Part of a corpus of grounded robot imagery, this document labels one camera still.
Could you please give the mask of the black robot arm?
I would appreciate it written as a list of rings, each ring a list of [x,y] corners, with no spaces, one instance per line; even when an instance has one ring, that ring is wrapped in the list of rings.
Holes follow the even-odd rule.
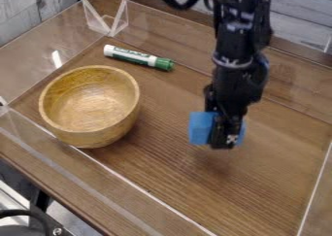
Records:
[[[213,78],[204,88],[205,110],[191,117],[189,136],[215,150],[233,149],[244,137],[244,117],[261,100],[269,63],[271,0],[213,0]]]

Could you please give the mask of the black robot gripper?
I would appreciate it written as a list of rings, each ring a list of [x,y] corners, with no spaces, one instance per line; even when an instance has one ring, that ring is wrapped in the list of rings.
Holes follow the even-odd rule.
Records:
[[[263,53],[240,61],[213,53],[213,78],[204,87],[205,111],[213,117],[209,145],[215,150],[231,150],[244,139],[244,121],[229,121],[248,113],[248,107],[261,100],[268,81],[269,62]]]

